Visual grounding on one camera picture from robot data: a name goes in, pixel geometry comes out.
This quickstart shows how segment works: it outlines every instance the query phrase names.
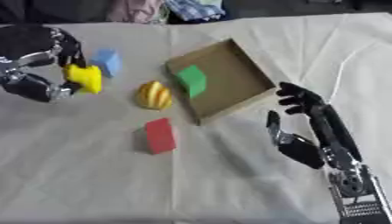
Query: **green cube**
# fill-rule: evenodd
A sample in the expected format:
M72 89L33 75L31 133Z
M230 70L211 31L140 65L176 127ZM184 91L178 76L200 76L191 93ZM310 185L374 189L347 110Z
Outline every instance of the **green cube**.
M177 78L181 85L184 86L190 98L201 94L206 90L207 78L197 66L189 66L179 72Z

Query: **blue cube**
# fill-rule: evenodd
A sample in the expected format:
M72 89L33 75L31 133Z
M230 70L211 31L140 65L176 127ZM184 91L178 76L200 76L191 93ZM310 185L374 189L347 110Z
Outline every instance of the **blue cube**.
M115 50L101 49L90 60L91 65L98 66L102 74L113 78L121 69L120 56Z

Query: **yellow object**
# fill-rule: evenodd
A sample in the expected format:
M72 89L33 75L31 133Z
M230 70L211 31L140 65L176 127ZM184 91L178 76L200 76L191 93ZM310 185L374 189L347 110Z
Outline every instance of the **yellow object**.
M137 90L136 99L147 109L166 109L172 105L170 90L156 80L143 84Z
M98 66L83 68L70 64L64 68L64 74L68 81L81 84L82 91L98 94L102 90L102 73Z

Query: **cardboard tray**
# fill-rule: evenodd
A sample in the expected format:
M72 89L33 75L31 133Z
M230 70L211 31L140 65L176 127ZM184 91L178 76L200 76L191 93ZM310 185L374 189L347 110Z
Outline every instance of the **cardboard tray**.
M189 52L166 63L172 75L191 65L197 66L206 75L206 91L186 99L197 124L257 101L275 87L232 39Z

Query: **white tablecloth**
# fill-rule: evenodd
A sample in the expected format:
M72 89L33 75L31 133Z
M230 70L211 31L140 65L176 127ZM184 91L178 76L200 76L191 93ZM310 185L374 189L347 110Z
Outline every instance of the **white tablecloth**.
M52 105L0 93L0 221L336 223L323 172L289 160L270 143L266 113L283 111L276 97L202 127L191 124L177 100L163 112L132 102L142 83L169 83L163 64L170 57L228 38L275 83L292 81L327 100L333 95L392 199L389 14L60 27L82 41L87 56L116 49L122 72L105 81L101 94ZM55 66L35 72L60 79ZM140 136L146 122L160 117L171 118L178 148L152 156ZM300 115L284 115L283 127L312 137Z

